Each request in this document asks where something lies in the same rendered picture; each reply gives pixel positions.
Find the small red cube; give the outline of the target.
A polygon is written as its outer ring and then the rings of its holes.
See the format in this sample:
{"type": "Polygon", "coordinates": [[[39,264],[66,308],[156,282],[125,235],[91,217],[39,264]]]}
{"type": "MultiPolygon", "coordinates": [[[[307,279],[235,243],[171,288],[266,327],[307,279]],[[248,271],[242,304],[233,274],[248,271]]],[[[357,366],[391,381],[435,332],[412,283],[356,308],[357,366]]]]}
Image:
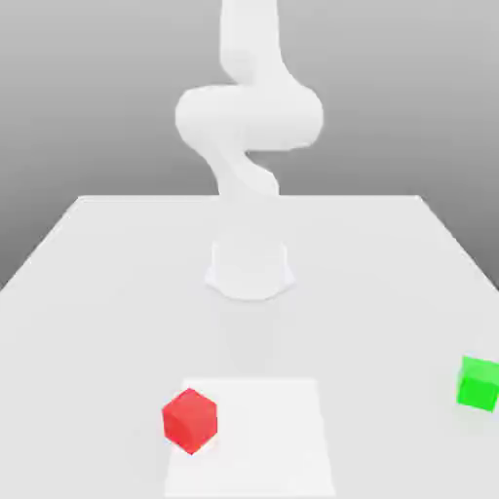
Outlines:
{"type": "Polygon", "coordinates": [[[188,454],[201,449],[217,433],[217,405],[187,388],[162,409],[165,437],[188,454]]]}

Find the small green cube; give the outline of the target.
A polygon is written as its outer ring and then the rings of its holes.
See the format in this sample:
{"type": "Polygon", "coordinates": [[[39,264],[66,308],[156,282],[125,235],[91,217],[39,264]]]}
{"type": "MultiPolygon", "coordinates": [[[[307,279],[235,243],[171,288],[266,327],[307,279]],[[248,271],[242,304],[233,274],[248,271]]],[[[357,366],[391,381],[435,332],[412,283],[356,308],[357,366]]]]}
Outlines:
{"type": "Polygon", "coordinates": [[[493,412],[499,400],[499,363],[464,356],[457,381],[456,401],[493,412]]]}

